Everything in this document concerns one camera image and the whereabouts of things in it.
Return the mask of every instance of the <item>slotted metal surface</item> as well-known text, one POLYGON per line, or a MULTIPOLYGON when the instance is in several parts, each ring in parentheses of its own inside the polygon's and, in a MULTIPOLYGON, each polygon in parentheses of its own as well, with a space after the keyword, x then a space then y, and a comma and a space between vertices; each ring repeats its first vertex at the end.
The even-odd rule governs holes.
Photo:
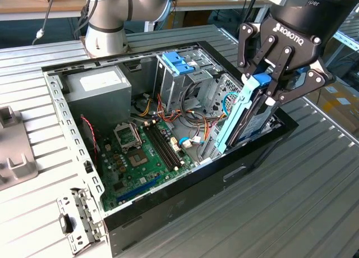
MULTIPOLYGON (((207 40, 236 65, 235 39, 215 26, 128 39, 136 51, 207 40)), ((55 199, 81 179, 39 68, 86 58, 80 42, 0 50, 0 104, 21 111, 40 169, 0 192, 4 257, 72 257, 55 199)), ((358 145, 303 99, 284 110, 300 126, 259 169, 121 257, 351 257, 359 246, 358 145)), ((110 256, 104 242, 80 255, 110 256)))
POLYGON ((359 49, 359 5, 347 17, 334 37, 353 50, 359 49))

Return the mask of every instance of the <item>white connector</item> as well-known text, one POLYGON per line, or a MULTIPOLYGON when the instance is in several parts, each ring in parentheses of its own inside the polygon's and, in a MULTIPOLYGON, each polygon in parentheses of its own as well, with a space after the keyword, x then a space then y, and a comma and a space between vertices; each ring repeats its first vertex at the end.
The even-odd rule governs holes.
POLYGON ((45 31, 41 28, 37 33, 36 33, 36 38, 40 39, 44 36, 45 31))
POLYGON ((188 149, 192 146, 192 143, 189 139, 185 140, 183 143, 182 143, 182 147, 184 147, 185 149, 188 149))

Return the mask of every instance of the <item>yellow wire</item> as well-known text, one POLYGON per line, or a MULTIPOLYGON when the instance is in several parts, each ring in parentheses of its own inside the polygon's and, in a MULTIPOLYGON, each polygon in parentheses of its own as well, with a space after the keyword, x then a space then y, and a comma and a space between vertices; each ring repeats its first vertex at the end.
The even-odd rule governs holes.
POLYGON ((139 114, 139 116, 142 117, 142 116, 147 115, 148 111, 150 110, 150 103, 151 103, 151 99, 148 99, 146 110, 143 113, 139 114))

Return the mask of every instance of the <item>desk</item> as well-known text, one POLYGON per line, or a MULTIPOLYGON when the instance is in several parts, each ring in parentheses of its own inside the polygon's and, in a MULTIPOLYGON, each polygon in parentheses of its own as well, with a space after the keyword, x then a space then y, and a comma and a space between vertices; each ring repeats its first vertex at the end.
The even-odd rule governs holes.
MULTIPOLYGON (((54 0, 50 18, 80 17, 86 0, 54 0)), ((45 17, 48 3, 35 0, 0 0, 0 21, 33 20, 45 17)))
MULTIPOLYGON (((237 62, 237 40, 213 25, 127 38, 137 51, 206 40, 237 62)), ((0 50, 0 105, 21 112, 40 170, 0 192, 3 257, 72 257, 56 198, 81 177, 40 68, 87 58, 80 41, 0 50)), ((359 246, 359 142, 306 99, 283 109, 299 127, 260 168, 121 257, 352 257, 359 246)), ((80 257, 111 254, 101 242, 80 257)))
MULTIPOLYGON (((245 0, 177 0, 176 12, 195 10, 223 10, 242 8, 245 0)), ((86 0, 54 0, 50 18, 79 17, 86 0)), ((43 19, 48 4, 35 0, 0 0, 0 21, 43 19)), ((261 8, 259 15, 266 13, 269 2, 256 1, 261 8)), ((146 22, 145 31, 153 31, 153 23, 146 22)))

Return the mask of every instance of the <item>ram slot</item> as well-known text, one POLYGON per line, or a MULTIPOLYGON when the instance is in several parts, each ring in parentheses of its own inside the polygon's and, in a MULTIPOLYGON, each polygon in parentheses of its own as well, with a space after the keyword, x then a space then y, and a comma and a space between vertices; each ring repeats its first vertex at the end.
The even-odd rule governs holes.
POLYGON ((180 167, 181 162, 179 158, 167 144, 160 131, 155 126, 147 127, 144 130, 147 137, 155 147, 155 150, 165 162, 168 170, 172 171, 175 167, 180 167))
POLYGON ((158 130, 158 128, 154 127, 153 128, 153 132, 154 135, 157 137, 158 141, 160 141, 161 144, 164 144, 164 150, 167 152, 167 154, 169 154, 169 156, 171 157, 171 161, 174 164, 174 166, 176 167, 180 167, 181 166, 181 161, 178 158, 178 156, 174 153, 174 151, 172 150, 172 148, 168 145, 168 143, 166 142, 166 140, 164 139, 164 137, 162 136, 161 132, 158 130))

